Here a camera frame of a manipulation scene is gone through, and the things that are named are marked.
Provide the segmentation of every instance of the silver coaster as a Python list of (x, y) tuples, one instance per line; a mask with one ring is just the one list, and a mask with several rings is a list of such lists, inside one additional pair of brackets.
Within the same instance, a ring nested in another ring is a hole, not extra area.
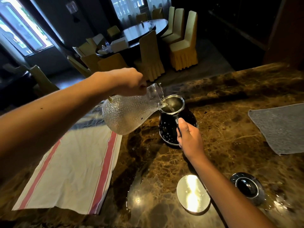
[(181, 205), (192, 213), (205, 211), (210, 204), (210, 196), (196, 175), (182, 177), (176, 187)]

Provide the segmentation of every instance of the black pot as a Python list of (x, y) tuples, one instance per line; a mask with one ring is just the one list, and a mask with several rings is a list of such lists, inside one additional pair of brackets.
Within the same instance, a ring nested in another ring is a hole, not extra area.
[(177, 141), (177, 124), (176, 119), (183, 118), (189, 124), (197, 127), (196, 118), (192, 112), (187, 108), (185, 99), (178, 95), (170, 95), (165, 98), (174, 112), (168, 106), (160, 109), (161, 115), (159, 118), (159, 135), (168, 144), (178, 146)]

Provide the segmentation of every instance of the marble countertop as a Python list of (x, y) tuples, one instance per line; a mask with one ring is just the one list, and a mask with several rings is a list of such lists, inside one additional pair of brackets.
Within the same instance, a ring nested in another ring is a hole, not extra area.
[[(259, 208), (278, 227), (304, 226), (304, 154), (276, 155), (248, 110), (304, 101), (304, 74), (275, 63), (166, 88), (186, 99), (205, 142), (205, 153), (227, 177), (247, 172), (263, 185), (266, 200)], [(225, 227), (216, 205), (200, 216), (180, 205), (176, 186), (194, 173), (180, 149), (164, 144), (158, 133), (159, 112), (123, 136), (111, 186), (100, 215), (74, 211), (10, 211), (35, 165), (20, 172), (0, 191), (0, 219), (16, 227)]]

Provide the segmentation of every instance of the sheer curtain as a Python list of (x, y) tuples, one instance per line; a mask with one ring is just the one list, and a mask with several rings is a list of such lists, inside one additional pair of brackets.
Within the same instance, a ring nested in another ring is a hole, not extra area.
[(111, 0), (122, 27), (128, 28), (136, 23), (136, 15), (143, 0)]
[(149, 10), (152, 12), (153, 9), (162, 7), (164, 11), (165, 18), (168, 19), (169, 7), (171, 6), (171, 0), (147, 0)]

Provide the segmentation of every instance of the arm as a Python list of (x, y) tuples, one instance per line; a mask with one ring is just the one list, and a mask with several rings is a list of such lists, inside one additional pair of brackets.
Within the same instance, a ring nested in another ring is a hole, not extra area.
[(146, 82), (134, 68), (97, 72), (0, 117), (0, 184), (41, 158), (69, 128), (114, 94), (144, 95)]
[(204, 154), (199, 130), (178, 120), (177, 140), (230, 228), (274, 228), (270, 220), (225, 178)]

